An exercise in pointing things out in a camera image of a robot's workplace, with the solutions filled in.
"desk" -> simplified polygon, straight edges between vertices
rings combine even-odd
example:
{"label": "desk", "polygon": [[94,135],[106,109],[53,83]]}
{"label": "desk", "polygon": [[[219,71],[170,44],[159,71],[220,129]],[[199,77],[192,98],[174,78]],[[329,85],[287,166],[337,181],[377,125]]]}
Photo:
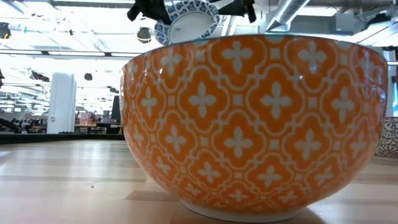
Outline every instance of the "desk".
{"label": "desk", "polygon": [[[0,146],[2,224],[227,224],[181,206],[124,141]],[[373,161],[337,194],[278,224],[397,224],[398,166]]]}

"ceiling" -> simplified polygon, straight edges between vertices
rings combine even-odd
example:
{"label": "ceiling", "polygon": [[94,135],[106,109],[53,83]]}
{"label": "ceiling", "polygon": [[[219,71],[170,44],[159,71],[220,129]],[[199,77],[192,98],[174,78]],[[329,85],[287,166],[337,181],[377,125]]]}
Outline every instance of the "ceiling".
{"label": "ceiling", "polygon": [[[218,3],[218,7],[232,0]],[[5,95],[17,98],[23,96],[29,100],[40,100],[41,105],[48,106],[50,96],[48,83],[31,79],[30,70],[51,76],[53,72],[74,73],[78,82],[77,105],[90,111],[108,110],[112,106],[114,93],[104,91],[106,86],[118,88],[119,70],[134,55],[156,49],[161,45],[155,40],[149,44],[142,44],[136,38],[140,27],[152,28],[156,21],[138,17],[131,22],[126,17],[132,0],[63,0],[63,1],[0,1],[0,22],[8,22],[11,26],[12,37],[0,39],[0,69],[6,79],[4,83],[14,86],[4,86],[0,90],[0,100]],[[250,24],[245,17],[223,16],[212,37],[222,35],[258,34],[264,33],[267,15],[277,8],[278,0],[256,0],[255,10],[257,21]],[[389,7],[392,1],[387,0],[312,0],[298,12],[292,22],[290,31],[295,33],[324,35],[335,39],[350,38],[347,34],[337,30],[349,30],[357,33],[365,24],[354,17],[353,12],[366,13],[372,10]],[[337,19],[338,11],[344,11]],[[346,17],[352,27],[343,27],[337,22]],[[326,24],[333,23],[331,30]],[[391,45],[390,42],[379,45]],[[28,50],[23,54],[1,54],[4,50]],[[56,55],[36,55],[41,51],[75,51],[85,56],[76,57]],[[95,57],[92,52],[129,53],[127,57]],[[93,80],[88,82],[83,77],[91,73]]]}

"ceramic bowl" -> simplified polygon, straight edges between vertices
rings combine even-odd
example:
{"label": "ceramic bowl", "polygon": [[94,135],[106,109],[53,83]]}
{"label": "ceramic bowl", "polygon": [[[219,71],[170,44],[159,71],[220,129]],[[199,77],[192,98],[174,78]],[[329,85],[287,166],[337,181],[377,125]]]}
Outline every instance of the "ceramic bowl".
{"label": "ceramic bowl", "polygon": [[291,218],[346,186],[372,158],[387,63],[359,45],[242,35],[170,45],[123,68],[127,144],[199,214]]}
{"label": "ceramic bowl", "polygon": [[398,118],[386,118],[376,156],[398,159]]}
{"label": "ceramic bowl", "polygon": [[205,0],[184,0],[166,6],[172,21],[155,25],[155,38],[162,45],[206,38],[216,29],[220,16],[217,8]]}

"orange bowl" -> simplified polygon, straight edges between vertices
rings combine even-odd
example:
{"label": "orange bowl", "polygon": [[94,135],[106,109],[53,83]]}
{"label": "orange bowl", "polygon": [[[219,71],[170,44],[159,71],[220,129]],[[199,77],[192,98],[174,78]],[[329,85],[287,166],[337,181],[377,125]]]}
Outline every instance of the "orange bowl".
{"label": "orange bowl", "polygon": [[123,68],[141,167],[199,214],[274,222],[346,186],[372,158],[387,63],[346,42],[242,35],[153,50]]}

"white quatrefoil pattern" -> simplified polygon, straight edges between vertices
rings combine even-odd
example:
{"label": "white quatrefoil pattern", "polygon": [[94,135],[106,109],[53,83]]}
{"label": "white quatrefoil pattern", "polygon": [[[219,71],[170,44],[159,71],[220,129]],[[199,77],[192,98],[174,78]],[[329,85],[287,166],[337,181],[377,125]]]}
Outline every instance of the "white quatrefoil pattern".
{"label": "white quatrefoil pattern", "polygon": [[122,126],[141,167],[205,208],[289,212],[348,184],[379,143],[387,63],[316,37],[170,45],[123,68]]}

